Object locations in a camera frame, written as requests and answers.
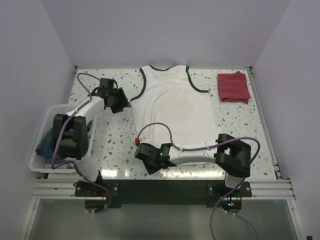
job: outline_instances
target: red towel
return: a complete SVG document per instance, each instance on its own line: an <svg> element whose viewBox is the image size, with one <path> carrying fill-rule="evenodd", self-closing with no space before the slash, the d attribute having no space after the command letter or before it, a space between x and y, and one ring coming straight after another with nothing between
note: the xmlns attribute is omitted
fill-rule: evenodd
<svg viewBox="0 0 320 240"><path fill-rule="evenodd" d="M218 93L221 102L242 102L248 104L250 93L246 75L236 73L218 74Z"/></svg>

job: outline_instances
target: speckled white surface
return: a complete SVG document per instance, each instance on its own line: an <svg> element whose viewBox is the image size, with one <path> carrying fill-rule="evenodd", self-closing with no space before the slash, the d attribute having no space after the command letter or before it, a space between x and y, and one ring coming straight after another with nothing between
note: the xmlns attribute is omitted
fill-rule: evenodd
<svg viewBox="0 0 320 240"><path fill-rule="evenodd" d="M237 70L190 69L192 82L199 89L209 89L212 110L217 129L233 137L250 136L261 143L261 150L251 166L250 180L276 179L271 154L261 124L253 90L246 70L251 99L249 104L221 102L217 90L217 74L235 73ZM89 73L98 78L114 78L122 87L127 98L131 99L141 92L143 77L138 69L79 69L78 73ZM93 90L99 82L89 76L81 76L82 82ZM81 103L87 98L87 93L78 83L74 86L69 103ZM98 115L95 139L92 146L91 160L97 169L101 170L104 179L224 179L225 172L216 164L208 163L193 166L169 167L148 175L142 161L134 158L136 146L134 140L137 133L130 108L123 112L112 114L109 109ZM256 151L254 142L247 141L252 146L252 154Z"/></svg>

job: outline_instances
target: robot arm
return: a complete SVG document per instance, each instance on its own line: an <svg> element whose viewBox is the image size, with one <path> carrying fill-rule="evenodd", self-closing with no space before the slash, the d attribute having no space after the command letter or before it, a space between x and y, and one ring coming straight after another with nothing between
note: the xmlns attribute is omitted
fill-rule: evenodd
<svg viewBox="0 0 320 240"><path fill-rule="evenodd" d="M234 137L228 134L219 134L215 142L221 145L216 151L209 147L215 143L180 145L179 149L173 147L171 143L162 144L160 148L148 143L140 143L135 157L143 161L149 174L186 163L216 163L226 171L226 187L234 188L243 178L250 176L251 146L240 140L222 144L232 139Z"/></svg>
<svg viewBox="0 0 320 240"><path fill-rule="evenodd" d="M90 181L95 181L99 171L93 166L87 152L89 148L89 136L87 124L97 114L110 107L112 113L122 112L123 108L130 107L122 88L118 88L113 79L101 78L99 87L95 88L91 97L88 98L79 111L75 110L66 114L57 114L53 119L52 144L54 151L57 145L62 126L66 120L77 112L67 124L63 131L62 139L58 149L58 155L66 160L74 162L75 168L79 170Z"/></svg>

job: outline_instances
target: black mounting bracket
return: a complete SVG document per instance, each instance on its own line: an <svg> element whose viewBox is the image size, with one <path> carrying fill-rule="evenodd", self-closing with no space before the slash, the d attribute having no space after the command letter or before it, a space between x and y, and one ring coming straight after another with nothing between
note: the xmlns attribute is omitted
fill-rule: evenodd
<svg viewBox="0 0 320 240"><path fill-rule="evenodd" d="M121 208L122 204L213 207L220 197L231 190L225 186L224 180L102 180L98 178L97 183L111 192L110 208ZM74 186L76 197L103 196L101 188L92 186L88 182L78 181ZM240 189L231 194L231 197L252 197L250 183L244 182Z"/></svg>

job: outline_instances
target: armhole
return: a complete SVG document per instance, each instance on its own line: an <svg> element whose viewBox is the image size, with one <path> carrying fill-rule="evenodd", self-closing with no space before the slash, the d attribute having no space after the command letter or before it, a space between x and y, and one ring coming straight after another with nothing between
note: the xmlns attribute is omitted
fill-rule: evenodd
<svg viewBox="0 0 320 240"><path fill-rule="evenodd" d="M197 88L197 87L194 85L194 83L193 83L192 80L191 80L190 74L189 74L189 66L186 66L185 72L186 72L186 74L188 75L189 83L190 83L191 87L192 87L194 90L196 90L196 91L199 92L199 93L209 93L208 90L201 90L201 89Z"/></svg>
<svg viewBox="0 0 320 240"><path fill-rule="evenodd" d="M140 97L142 96L142 94L144 94L144 92L145 92L145 90L146 90L147 79L146 79L145 72L142 70L142 68L140 68L139 70L140 70L140 72L141 72L141 74L142 74L142 77L143 77L143 87L142 87L141 92L140 92L137 96L131 98L130 102L133 101L133 100L136 100L136 99L140 98Z"/></svg>

